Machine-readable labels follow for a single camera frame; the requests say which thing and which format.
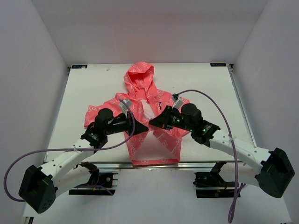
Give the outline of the pink hooded jacket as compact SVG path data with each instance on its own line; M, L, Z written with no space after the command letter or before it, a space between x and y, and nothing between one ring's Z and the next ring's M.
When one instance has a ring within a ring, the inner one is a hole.
M173 106L172 94L160 90L154 81L154 66L138 62L124 75L127 93L116 93L115 97L102 105L90 105L85 114L84 126L92 123L99 110L108 108L114 116L121 113L119 100L129 99L130 109L138 122L148 127L148 132L133 136L127 141L128 154L134 165L172 164L180 161L182 138L187 131L173 128L169 131L149 125L149 120L160 115L167 106Z

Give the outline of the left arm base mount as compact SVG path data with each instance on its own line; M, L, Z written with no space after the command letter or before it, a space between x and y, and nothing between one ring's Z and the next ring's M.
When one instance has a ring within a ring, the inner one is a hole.
M87 183L80 184L71 190L69 195L78 196L113 196L118 183L118 173L100 172L92 163L83 162L81 167L87 168L91 174Z

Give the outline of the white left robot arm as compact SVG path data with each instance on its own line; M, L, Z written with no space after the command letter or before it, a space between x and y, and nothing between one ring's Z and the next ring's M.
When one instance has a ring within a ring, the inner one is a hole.
M103 148L108 135L121 132L137 135L148 130L130 113L115 117L110 109L101 109L71 151L39 167L32 165L26 169L19 196L38 214L44 213L62 193L99 182L99 169L85 159Z

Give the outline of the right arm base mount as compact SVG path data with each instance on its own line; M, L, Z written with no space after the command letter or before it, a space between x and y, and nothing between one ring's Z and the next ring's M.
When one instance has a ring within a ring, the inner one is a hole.
M226 182L220 171L227 162L217 162L209 172L196 172L193 185L197 198L233 198L235 182Z

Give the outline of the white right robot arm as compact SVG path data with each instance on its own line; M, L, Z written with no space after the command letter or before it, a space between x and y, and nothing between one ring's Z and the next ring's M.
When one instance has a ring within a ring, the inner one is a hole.
M236 156L253 169L248 183L260 187L272 197L281 198L295 175L284 150L276 148L271 151L233 139L217 125L204 120L194 104L188 103L180 111L167 106L149 124L165 130L176 127L189 131L197 143Z

